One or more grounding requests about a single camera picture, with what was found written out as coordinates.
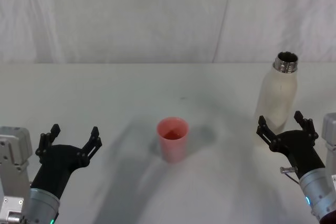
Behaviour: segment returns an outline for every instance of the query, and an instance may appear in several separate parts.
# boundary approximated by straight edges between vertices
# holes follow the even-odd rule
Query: white table
[[[252,114],[270,64],[0,66],[0,125],[41,132],[59,123],[55,144],[82,147],[98,126],[103,147],[73,173],[59,224],[317,223],[289,166],[255,138]],[[336,64],[301,63],[294,110],[336,111]],[[189,157],[157,155],[155,126],[166,116],[191,126]],[[295,127],[294,119],[287,128]],[[316,150],[323,161],[324,140]],[[30,158],[29,176],[39,169]]]

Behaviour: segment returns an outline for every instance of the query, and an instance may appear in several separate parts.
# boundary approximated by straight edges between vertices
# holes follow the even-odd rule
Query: white fabric backdrop
[[[336,60],[334,0],[0,0],[0,62]]]

